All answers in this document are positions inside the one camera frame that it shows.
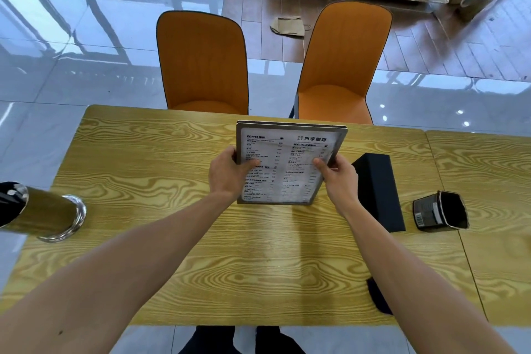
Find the menu frame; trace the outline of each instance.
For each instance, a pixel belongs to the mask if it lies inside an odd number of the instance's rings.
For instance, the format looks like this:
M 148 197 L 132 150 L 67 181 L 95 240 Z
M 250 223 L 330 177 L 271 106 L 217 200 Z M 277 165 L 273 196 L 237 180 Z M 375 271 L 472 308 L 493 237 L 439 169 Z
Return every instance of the menu frame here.
M 282 129 L 282 130 L 315 130 L 315 131 L 327 131 L 327 132 L 336 132 L 338 133 L 338 138 L 335 141 L 334 149 L 332 150 L 332 155 L 327 163 L 328 166 L 335 162 L 335 156 L 339 152 L 341 144 L 345 140 L 345 137 L 348 133 L 348 128 L 345 125 L 340 124 L 319 124 L 319 123 L 291 123 L 291 122 L 269 122 L 269 121 L 251 121 L 251 120 L 239 120 L 236 122 L 236 164 L 242 163 L 242 130 L 245 128 L 254 128 L 254 129 Z M 313 203 L 317 192 L 321 188 L 323 183 L 323 177 L 319 176 L 319 182 L 315 186 L 315 191 L 313 192 L 311 198 L 308 202 L 247 202 L 242 199 L 240 195 L 237 202 L 239 204 L 275 204 L 275 205 L 302 205 L 309 206 Z

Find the wooden floor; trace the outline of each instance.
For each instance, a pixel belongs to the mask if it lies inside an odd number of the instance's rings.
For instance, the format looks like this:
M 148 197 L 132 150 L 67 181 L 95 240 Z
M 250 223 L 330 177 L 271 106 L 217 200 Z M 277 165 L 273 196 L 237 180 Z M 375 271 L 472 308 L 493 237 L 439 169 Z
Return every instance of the wooden floor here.
M 224 0 L 222 14 L 242 26 L 252 59 L 303 62 L 312 28 L 330 0 Z M 274 34 L 279 15 L 301 15 L 303 40 Z M 506 80 L 531 79 L 531 0 L 499 0 L 465 24 L 442 6 L 434 14 L 393 11 L 378 68 Z

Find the chair backrest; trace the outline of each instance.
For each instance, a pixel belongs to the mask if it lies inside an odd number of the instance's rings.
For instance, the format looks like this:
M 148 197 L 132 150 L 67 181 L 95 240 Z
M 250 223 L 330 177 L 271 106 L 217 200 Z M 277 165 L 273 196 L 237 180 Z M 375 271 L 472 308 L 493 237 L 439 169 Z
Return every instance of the chair backrest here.
M 389 10 L 374 4 L 327 5 L 315 23 L 297 90 L 330 84 L 365 97 L 391 20 Z
M 236 22 L 197 11 L 166 11 L 157 22 L 157 45 L 169 109 L 219 101 L 248 114 L 247 56 Z

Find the forearm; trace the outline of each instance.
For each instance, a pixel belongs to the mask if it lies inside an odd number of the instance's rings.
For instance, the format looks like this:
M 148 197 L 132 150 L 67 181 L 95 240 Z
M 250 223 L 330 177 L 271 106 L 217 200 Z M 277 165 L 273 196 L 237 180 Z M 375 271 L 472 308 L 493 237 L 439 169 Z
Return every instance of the forearm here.
M 359 203 L 345 217 L 417 353 L 513 352 L 462 293 L 397 242 Z
M 75 342 L 70 352 L 108 352 L 229 204 L 225 197 L 210 194 L 95 248 L 4 314 L 0 325 L 6 329 L 0 337 L 20 353 L 33 352 L 34 343 L 49 352 L 59 352 L 59 347 L 68 352 L 64 341 Z M 24 340 L 26 330 L 35 330 L 37 336 Z M 90 340 L 79 344 L 85 333 Z

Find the cup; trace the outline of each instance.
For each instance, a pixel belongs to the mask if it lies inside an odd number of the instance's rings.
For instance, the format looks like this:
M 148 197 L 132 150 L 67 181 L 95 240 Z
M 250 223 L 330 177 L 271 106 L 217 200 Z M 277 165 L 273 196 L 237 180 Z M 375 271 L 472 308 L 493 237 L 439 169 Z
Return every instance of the cup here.
M 413 202 L 415 224 L 421 231 L 468 228 L 468 214 L 459 194 L 439 190 Z
M 16 182 L 0 183 L 0 228 L 54 243 L 83 225 L 87 208 L 74 195 L 59 196 Z

